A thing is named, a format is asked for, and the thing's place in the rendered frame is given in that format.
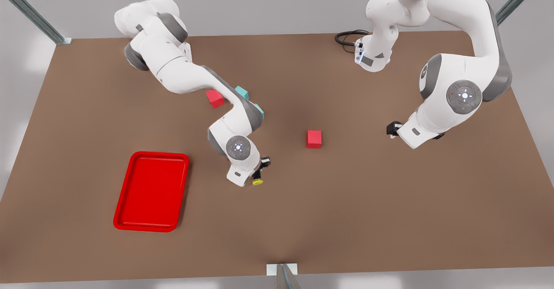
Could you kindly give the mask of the red rectangular tray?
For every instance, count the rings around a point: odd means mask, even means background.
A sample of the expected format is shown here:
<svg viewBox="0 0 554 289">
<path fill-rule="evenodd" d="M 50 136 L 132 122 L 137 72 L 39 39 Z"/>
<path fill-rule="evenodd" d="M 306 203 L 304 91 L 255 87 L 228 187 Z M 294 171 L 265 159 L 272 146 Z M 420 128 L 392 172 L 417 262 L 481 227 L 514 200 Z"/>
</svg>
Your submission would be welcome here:
<svg viewBox="0 0 554 289">
<path fill-rule="evenodd" d="M 189 157 L 138 151 L 131 155 L 113 226 L 119 230 L 171 232 L 178 224 Z"/>
</svg>

